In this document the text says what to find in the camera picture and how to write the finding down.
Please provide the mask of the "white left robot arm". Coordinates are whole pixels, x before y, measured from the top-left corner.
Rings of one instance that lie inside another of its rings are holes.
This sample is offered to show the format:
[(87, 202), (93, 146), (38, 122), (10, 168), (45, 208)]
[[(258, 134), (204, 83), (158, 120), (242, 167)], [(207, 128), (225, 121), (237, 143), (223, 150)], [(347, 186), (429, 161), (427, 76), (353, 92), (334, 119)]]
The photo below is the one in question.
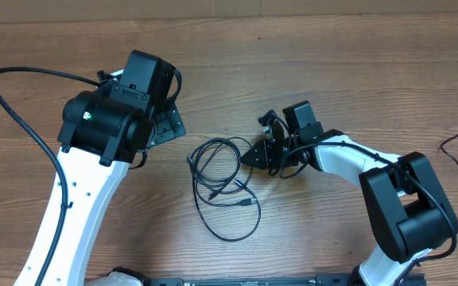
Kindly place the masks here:
[(185, 134), (175, 98), (83, 91), (63, 110), (62, 172), (17, 285), (83, 285), (103, 216), (135, 155)]

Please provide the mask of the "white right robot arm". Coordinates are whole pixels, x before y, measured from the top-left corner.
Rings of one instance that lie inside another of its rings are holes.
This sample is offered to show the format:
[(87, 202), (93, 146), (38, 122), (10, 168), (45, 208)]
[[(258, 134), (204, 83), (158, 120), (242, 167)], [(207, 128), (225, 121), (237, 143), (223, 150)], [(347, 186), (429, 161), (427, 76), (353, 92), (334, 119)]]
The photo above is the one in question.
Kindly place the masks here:
[(408, 276), (412, 268), (455, 250), (458, 220), (424, 154), (381, 153), (339, 130), (323, 131), (320, 123), (284, 135), (274, 122), (266, 132), (269, 139), (252, 146), (242, 164), (266, 169), (271, 176), (290, 166), (311, 166), (361, 188), (377, 245), (344, 277), (346, 284), (420, 285), (421, 279)]

